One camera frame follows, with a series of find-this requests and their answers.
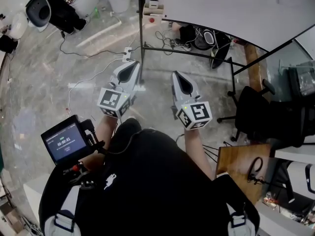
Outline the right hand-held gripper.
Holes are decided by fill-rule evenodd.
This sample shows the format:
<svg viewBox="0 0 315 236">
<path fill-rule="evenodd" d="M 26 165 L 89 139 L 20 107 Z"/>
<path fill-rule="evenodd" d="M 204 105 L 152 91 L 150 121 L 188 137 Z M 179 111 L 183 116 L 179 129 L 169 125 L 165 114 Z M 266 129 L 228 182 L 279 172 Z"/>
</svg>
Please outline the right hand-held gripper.
<svg viewBox="0 0 315 236">
<path fill-rule="evenodd" d="M 188 75 L 174 71 L 171 75 L 174 119 L 178 119 L 185 130 L 205 127 L 212 119 L 208 101 L 204 101 L 197 83 Z"/>
</svg>

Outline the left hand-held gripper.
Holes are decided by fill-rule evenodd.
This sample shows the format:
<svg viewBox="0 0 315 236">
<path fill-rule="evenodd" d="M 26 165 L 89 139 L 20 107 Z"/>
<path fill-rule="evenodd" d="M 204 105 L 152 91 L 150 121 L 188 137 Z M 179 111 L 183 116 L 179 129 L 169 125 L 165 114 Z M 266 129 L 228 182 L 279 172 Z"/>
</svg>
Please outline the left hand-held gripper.
<svg viewBox="0 0 315 236">
<path fill-rule="evenodd" d="M 140 63 L 130 61 L 116 68 L 110 81 L 101 88 L 97 106 L 106 115 L 121 118 L 135 97 L 135 86 L 140 73 Z"/>
</svg>

